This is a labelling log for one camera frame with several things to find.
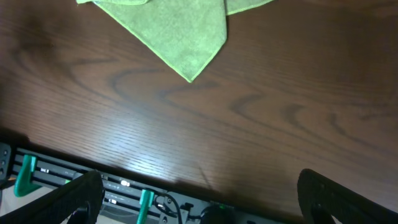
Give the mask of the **light green microfiber cloth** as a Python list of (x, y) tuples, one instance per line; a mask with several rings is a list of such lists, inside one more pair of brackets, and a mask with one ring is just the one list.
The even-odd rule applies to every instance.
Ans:
[(227, 39), (226, 18), (271, 0), (77, 0), (106, 12), (188, 82)]

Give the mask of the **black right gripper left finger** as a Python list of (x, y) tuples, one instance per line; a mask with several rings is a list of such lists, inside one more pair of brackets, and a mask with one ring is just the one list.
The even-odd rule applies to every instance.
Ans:
[(79, 178), (1, 217), (12, 224), (95, 224), (104, 198), (101, 174), (89, 171)]

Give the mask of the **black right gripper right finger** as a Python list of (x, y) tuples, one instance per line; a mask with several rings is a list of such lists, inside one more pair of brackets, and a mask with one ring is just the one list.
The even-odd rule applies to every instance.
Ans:
[(301, 171), (298, 202), (306, 223), (397, 223), (397, 213), (311, 170)]

